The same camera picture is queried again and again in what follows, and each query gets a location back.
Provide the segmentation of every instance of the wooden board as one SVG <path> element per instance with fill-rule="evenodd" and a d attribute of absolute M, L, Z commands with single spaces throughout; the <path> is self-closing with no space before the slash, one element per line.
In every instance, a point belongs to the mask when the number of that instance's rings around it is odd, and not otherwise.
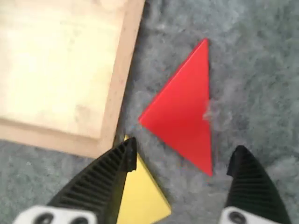
<path fill-rule="evenodd" d="M 97 157 L 113 144 L 144 0 L 2 0 L 0 138 Z"/>

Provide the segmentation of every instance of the gray carpet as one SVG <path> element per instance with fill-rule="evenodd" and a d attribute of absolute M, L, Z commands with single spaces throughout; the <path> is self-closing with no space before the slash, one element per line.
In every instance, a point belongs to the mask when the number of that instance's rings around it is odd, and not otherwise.
<path fill-rule="evenodd" d="M 212 178 L 137 122 L 204 37 L 211 42 Z M 142 157 L 172 205 L 173 214 L 159 223 L 217 223 L 231 181 L 225 175 L 228 161 L 238 144 L 249 147 L 266 167 L 291 220 L 299 223 L 299 1 L 147 1 L 121 133 L 137 137 Z M 0 222 L 11 223 L 21 210 L 49 201 L 89 162 L 0 142 Z"/>

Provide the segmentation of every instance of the wooden tray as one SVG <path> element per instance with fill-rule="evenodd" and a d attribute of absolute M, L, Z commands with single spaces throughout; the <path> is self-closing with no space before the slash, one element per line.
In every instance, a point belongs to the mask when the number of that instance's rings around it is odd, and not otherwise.
<path fill-rule="evenodd" d="M 0 138 L 98 157 L 113 144 L 144 0 L 2 0 Z"/>

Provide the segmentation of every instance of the yellow triangle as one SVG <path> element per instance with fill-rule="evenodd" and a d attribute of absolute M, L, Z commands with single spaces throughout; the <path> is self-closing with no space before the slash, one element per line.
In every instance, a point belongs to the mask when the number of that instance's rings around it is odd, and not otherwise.
<path fill-rule="evenodd" d="M 137 154 L 137 169 L 128 172 L 117 224 L 152 224 L 171 214 L 171 207 Z"/>

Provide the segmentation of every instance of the screw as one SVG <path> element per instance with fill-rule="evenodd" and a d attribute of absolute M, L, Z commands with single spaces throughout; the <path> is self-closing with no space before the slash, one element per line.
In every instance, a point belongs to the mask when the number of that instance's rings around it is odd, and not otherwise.
<path fill-rule="evenodd" d="M 235 224 L 246 224 L 246 218 L 240 212 L 233 211 L 228 215 L 228 217 Z"/>
<path fill-rule="evenodd" d="M 36 218 L 34 224 L 50 224 L 53 218 L 54 216 L 51 213 L 44 213 Z"/>
<path fill-rule="evenodd" d="M 71 224 L 88 224 L 88 220 L 86 218 L 79 217 L 74 219 Z"/>

